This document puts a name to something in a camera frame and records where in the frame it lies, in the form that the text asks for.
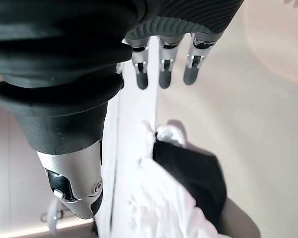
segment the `prosthetic arm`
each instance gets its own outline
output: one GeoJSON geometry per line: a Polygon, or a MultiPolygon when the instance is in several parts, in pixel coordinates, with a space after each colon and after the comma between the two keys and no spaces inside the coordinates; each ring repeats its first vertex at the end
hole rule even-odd
{"type": "Polygon", "coordinates": [[[101,205],[107,102],[123,83],[117,63],[132,58],[145,89],[148,37],[158,35],[167,88],[176,47],[190,32],[184,81],[192,84],[242,2],[0,0],[0,105],[37,151],[52,192],[77,216],[91,218],[101,205]]]}

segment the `black cloth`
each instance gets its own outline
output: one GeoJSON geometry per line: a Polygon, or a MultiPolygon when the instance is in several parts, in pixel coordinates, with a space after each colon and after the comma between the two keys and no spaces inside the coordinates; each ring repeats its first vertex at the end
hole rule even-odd
{"type": "Polygon", "coordinates": [[[153,159],[188,190],[196,206],[220,232],[226,185],[216,156],[157,141],[153,159]]]}

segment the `silver metal joint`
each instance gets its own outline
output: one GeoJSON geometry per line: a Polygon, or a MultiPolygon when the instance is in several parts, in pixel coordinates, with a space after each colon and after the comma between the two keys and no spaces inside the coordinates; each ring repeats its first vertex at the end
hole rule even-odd
{"type": "Polygon", "coordinates": [[[37,154],[54,195],[78,217],[92,218],[99,209],[103,192],[99,141],[69,154],[37,154]]]}
{"type": "Polygon", "coordinates": [[[136,70],[136,74],[147,73],[148,68],[148,46],[140,46],[134,48],[132,62],[136,70]]]}
{"type": "Polygon", "coordinates": [[[159,63],[160,71],[165,70],[172,72],[175,58],[178,51],[178,46],[183,36],[177,37],[162,37],[159,36],[159,63]]]}
{"type": "Polygon", "coordinates": [[[192,34],[187,67],[192,68],[195,66],[197,69],[199,69],[215,43],[216,42],[205,42],[199,40],[195,34],[192,34]]]}

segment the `white cloth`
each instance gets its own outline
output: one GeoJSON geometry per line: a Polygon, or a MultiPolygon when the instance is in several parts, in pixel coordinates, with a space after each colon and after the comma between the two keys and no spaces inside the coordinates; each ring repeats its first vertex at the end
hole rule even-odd
{"type": "Polygon", "coordinates": [[[135,238],[224,238],[206,220],[194,198],[152,159],[154,131],[147,126],[147,152],[132,181],[129,224],[135,238]]]}

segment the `black rubber sleeve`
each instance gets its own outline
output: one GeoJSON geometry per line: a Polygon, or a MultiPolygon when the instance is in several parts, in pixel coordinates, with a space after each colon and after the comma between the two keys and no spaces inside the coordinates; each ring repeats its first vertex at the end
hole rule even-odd
{"type": "Polygon", "coordinates": [[[130,39],[150,35],[205,34],[216,41],[227,28],[243,0],[162,0],[159,14],[127,34],[130,39]]]}

